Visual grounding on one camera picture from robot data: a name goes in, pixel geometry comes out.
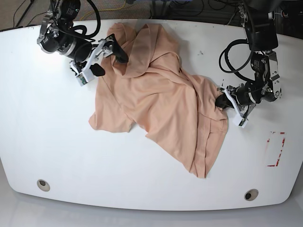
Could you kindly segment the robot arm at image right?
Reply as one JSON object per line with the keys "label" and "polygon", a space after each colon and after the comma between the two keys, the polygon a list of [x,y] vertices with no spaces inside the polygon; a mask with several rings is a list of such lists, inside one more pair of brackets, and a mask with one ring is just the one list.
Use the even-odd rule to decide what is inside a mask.
{"label": "robot arm at image right", "polygon": [[[225,73],[235,74],[245,84],[219,89],[221,95],[215,101],[217,107],[245,110],[243,117],[246,118],[262,100],[274,102],[280,98],[282,89],[274,51],[278,47],[274,23],[274,8],[278,4],[279,1],[275,0],[244,0],[239,5],[246,39],[231,42],[220,54],[219,61],[226,63],[228,69],[224,70]],[[236,69],[229,60],[229,51],[240,44],[249,46],[250,55]]]}

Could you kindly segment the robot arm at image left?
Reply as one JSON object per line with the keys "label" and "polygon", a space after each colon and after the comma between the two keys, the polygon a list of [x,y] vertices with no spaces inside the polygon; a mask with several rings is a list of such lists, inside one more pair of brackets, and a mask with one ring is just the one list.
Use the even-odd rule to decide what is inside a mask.
{"label": "robot arm at image left", "polygon": [[113,55],[119,63],[128,62],[128,56],[114,34],[99,41],[94,39],[100,31],[101,20],[96,5],[92,1],[88,3],[97,19],[97,27],[92,34],[87,33],[86,26],[73,24],[80,11],[79,0],[52,0],[37,39],[45,53],[58,52],[70,58],[70,69],[83,85],[105,75],[105,70],[97,63],[99,58]]}

